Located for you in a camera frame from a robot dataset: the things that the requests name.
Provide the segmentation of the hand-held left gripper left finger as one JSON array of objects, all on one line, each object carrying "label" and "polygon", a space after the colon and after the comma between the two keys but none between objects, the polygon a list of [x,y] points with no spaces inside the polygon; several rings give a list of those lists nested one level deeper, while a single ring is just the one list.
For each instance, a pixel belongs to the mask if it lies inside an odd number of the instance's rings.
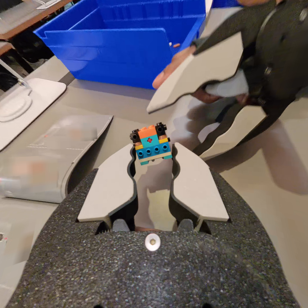
[{"label": "hand-held left gripper left finger", "polygon": [[110,222],[111,215],[136,199],[137,186],[130,170],[136,159],[134,149],[128,144],[99,166],[77,217],[79,222]]}]

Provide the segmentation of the grey printed desk pad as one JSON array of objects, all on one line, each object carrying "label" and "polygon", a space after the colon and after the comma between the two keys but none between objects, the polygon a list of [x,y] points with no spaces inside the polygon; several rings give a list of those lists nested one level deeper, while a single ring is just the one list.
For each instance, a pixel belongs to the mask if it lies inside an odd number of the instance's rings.
[{"label": "grey printed desk pad", "polygon": [[60,203],[79,160],[104,133],[113,115],[71,115],[1,163],[1,196]]}]

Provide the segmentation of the large blue plastic bin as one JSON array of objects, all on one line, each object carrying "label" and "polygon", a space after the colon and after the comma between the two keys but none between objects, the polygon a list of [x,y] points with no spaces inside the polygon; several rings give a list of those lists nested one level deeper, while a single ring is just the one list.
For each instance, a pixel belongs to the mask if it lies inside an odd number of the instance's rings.
[{"label": "large blue plastic bin", "polygon": [[34,33],[76,79],[152,89],[205,16],[203,0],[84,0]]}]

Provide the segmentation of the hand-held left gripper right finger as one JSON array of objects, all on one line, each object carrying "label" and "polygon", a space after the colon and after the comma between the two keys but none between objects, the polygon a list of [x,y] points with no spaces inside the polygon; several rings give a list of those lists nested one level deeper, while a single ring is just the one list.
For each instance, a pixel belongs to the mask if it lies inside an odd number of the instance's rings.
[{"label": "hand-held left gripper right finger", "polygon": [[176,142],[172,146],[169,210],[177,221],[228,221],[229,215],[209,166]]}]

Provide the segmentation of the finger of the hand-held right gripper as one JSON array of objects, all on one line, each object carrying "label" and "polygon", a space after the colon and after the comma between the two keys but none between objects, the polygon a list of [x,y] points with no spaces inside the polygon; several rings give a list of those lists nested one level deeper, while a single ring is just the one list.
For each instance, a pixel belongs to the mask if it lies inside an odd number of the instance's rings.
[{"label": "finger of the hand-held right gripper", "polygon": [[203,160],[221,155],[236,147],[266,117],[261,106],[232,105],[218,127],[193,149],[193,153]]},{"label": "finger of the hand-held right gripper", "polygon": [[238,70],[242,53],[242,35],[237,32],[197,55],[188,56],[156,90],[147,112],[171,106],[204,85],[230,79]]}]

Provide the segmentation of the white lamp base plate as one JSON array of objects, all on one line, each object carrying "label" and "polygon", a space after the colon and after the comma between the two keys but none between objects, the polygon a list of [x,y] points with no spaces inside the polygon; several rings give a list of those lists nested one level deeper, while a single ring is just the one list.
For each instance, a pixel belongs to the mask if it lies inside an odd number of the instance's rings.
[{"label": "white lamp base plate", "polygon": [[64,83],[32,78],[23,79],[4,61],[1,65],[17,78],[0,102],[0,151],[5,149],[67,89]]}]

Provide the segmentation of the wood-edged grey desk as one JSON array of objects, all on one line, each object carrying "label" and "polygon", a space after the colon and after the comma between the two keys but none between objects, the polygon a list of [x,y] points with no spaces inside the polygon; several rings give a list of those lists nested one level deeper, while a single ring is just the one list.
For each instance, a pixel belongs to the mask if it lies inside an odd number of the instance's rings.
[{"label": "wood-edged grey desk", "polygon": [[54,54],[34,31],[64,12],[73,1],[1,1],[1,41],[31,63],[50,59]]}]

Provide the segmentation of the multicolour toy brick model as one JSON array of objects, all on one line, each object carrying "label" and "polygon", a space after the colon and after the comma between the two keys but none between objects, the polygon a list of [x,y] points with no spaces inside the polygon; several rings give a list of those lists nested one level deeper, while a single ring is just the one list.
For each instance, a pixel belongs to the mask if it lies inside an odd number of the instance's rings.
[{"label": "multicolour toy brick model", "polygon": [[141,129],[135,129],[130,134],[136,156],[140,165],[147,165],[156,159],[171,159],[170,138],[166,134],[167,126],[162,122]]}]

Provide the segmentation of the person's right hand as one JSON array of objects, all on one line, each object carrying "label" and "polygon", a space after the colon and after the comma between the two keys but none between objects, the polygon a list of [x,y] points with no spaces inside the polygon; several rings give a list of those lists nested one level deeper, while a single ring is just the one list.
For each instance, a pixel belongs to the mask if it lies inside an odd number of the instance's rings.
[{"label": "person's right hand", "polygon": [[[195,51],[196,46],[191,46],[176,54],[171,63],[154,79],[153,88],[157,90],[175,69]],[[204,85],[190,95],[205,104],[216,102],[222,98],[235,97],[241,106],[245,106],[248,104],[248,85],[244,73],[237,70],[230,79]]]}]

